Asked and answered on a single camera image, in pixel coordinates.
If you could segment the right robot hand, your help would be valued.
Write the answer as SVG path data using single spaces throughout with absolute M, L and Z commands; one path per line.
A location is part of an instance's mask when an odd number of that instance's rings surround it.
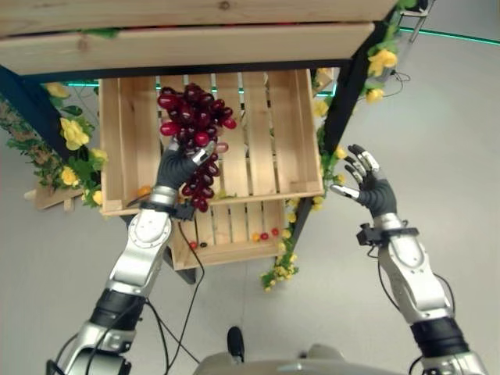
M 403 227 L 398 216 L 397 199 L 379 162 L 360 145 L 349 145 L 345 169 L 358 184 L 357 188 L 332 184 L 330 191 L 351 199 L 370 211 L 375 227 L 382 230 Z

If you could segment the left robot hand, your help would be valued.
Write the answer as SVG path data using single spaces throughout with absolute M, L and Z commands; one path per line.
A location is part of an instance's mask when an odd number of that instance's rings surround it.
M 140 208 L 172 212 L 180 187 L 195 175 L 215 150 L 216 142 L 209 141 L 193 155 L 185 155 L 179 143 L 172 139 L 162 154 L 152 193 L 140 204 Z

